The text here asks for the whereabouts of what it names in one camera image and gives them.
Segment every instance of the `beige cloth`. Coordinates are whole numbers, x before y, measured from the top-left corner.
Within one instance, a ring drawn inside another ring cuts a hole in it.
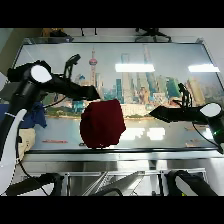
[[[22,160],[24,157],[24,153],[29,151],[34,143],[36,132],[33,128],[28,129],[20,129],[19,136],[22,138],[22,143],[19,143],[19,159]]]

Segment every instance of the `oriental pearl tower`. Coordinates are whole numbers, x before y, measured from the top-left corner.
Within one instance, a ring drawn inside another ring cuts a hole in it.
[[[93,48],[92,59],[89,60],[89,64],[91,65],[90,85],[93,85],[93,86],[96,87],[96,64],[97,64],[97,60],[94,57],[95,57],[95,50]]]

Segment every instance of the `white circular joint cover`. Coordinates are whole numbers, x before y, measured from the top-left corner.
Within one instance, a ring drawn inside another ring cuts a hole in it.
[[[37,82],[45,83],[52,79],[51,74],[41,65],[35,65],[31,68],[31,75]]]
[[[207,117],[215,117],[221,110],[222,108],[217,103],[209,103],[200,109],[200,111]]]

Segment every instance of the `dark red fabric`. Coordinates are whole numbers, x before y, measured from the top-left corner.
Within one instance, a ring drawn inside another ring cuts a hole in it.
[[[89,148],[117,145],[126,130],[118,100],[90,103],[81,119],[80,134]]]

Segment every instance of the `water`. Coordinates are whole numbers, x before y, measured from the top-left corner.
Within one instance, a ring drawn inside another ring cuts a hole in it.
[[[35,127],[36,142],[33,147],[34,150],[87,149],[87,147],[79,146],[79,143],[83,142],[79,132],[80,120],[46,118],[46,121],[47,127],[45,129],[39,125]],[[165,123],[160,120],[125,120],[125,124],[127,130],[122,135],[119,144],[111,146],[111,148],[183,148],[186,147],[185,143],[194,144],[198,147],[213,147],[196,131],[187,131],[184,127],[192,126],[188,122]],[[164,128],[165,135],[161,135],[164,134],[163,129],[154,129],[150,134],[153,134],[153,138],[160,140],[151,140],[148,136],[149,128]],[[209,133],[206,131],[201,132],[209,137]],[[43,143],[42,141],[46,139],[66,140],[68,143]]]

